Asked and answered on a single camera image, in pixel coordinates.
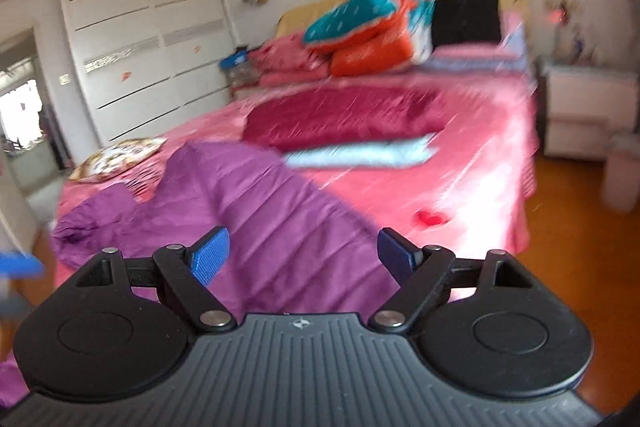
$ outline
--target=window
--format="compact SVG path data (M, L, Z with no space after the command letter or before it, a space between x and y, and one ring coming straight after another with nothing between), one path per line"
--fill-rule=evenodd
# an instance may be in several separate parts
M35 80L0 96L0 120L7 140L28 148L42 138L39 111L42 101Z

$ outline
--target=purple blanket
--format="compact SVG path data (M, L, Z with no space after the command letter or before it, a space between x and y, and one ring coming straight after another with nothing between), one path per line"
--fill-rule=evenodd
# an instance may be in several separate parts
M52 244L79 267L105 247L143 257L190 245L215 225L228 228L231 252L209 289L240 321L247 312L360 312L366 320L398 288L366 218L275 153L237 142L184 145L153 199L137 204L124 184L112 185L63 216ZM3 388L0 403L13 402Z

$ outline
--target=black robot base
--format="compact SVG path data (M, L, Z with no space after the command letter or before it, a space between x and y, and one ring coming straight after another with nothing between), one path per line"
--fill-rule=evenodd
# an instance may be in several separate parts
M31 393L2 427L640 425L637 404L603 419L574 393L591 335L504 251L456 259L383 229L378 255L401 287L368 324L248 314L238 325L205 288L228 255L225 229L148 259L112 250L18 330ZM155 287L162 304L132 286ZM448 303L462 287L475 295Z

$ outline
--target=white bin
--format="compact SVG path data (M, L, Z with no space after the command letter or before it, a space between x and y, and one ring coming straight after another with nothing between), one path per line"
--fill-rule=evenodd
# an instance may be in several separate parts
M640 195L640 136L616 134L611 138L602 201L617 212L631 212Z

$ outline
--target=logo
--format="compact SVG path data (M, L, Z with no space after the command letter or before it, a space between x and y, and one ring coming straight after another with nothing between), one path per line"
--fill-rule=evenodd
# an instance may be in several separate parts
M304 330L305 328L308 328L309 326L311 326L313 323L309 322L308 320L306 320L305 317L300 317L299 319L296 319L295 321L293 321L291 323L291 325L294 328L298 328L299 330Z

